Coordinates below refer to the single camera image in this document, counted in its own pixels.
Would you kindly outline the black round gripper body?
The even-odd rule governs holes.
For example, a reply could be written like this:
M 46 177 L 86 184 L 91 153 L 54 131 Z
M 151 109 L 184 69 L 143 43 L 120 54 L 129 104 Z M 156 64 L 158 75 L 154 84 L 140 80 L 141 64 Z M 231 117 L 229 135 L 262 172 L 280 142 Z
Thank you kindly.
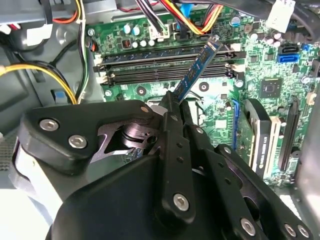
M 143 156 L 74 192 L 50 240 L 222 240 L 222 202 L 210 176 L 189 156 Z

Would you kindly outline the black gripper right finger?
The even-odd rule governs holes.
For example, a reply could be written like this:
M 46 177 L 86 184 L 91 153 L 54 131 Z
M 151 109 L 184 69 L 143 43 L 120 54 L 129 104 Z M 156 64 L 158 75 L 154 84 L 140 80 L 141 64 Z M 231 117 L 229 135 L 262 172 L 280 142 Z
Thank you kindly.
M 214 147 L 181 103 L 191 166 L 203 169 L 205 193 L 223 240 L 312 240 L 314 235 L 240 156 L 226 144 Z

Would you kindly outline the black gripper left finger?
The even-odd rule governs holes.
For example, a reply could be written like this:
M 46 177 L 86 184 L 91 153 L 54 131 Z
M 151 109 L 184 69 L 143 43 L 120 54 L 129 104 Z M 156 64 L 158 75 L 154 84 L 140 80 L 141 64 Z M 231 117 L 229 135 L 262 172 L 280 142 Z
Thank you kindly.
M 29 110 L 21 118 L 13 163 L 52 218 L 77 190 L 144 156 L 189 156 L 181 104 L 122 100 Z

